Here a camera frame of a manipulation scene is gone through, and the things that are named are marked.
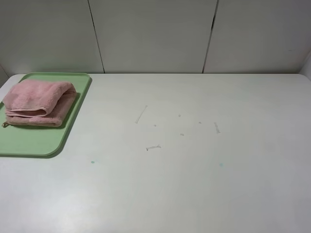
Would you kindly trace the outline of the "pink fluffy towel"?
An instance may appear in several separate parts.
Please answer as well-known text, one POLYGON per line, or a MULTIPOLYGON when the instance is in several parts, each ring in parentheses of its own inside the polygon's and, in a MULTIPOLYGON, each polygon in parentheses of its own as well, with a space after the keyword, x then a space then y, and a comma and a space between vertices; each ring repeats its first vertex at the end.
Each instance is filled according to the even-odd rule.
POLYGON ((60 127, 77 96, 70 82, 25 79, 3 99, 8 125, 60 127))

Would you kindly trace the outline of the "light green plastic tray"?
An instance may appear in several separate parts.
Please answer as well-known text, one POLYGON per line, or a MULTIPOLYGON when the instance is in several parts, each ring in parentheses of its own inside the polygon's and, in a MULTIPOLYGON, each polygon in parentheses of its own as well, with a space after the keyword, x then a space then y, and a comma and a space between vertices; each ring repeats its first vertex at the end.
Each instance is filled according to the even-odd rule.
POLYGON ((1 157, 54 157, 60 151, 71 131, 81 105, 88 92, 92 78, 86 73, 47 73, 35 72, 23 75, 18 79, 43 81, 71 82, 77 97, 73 102, 62 126, 35 127, 35 126, 6 126, 0 128, 0 155, 1 157))

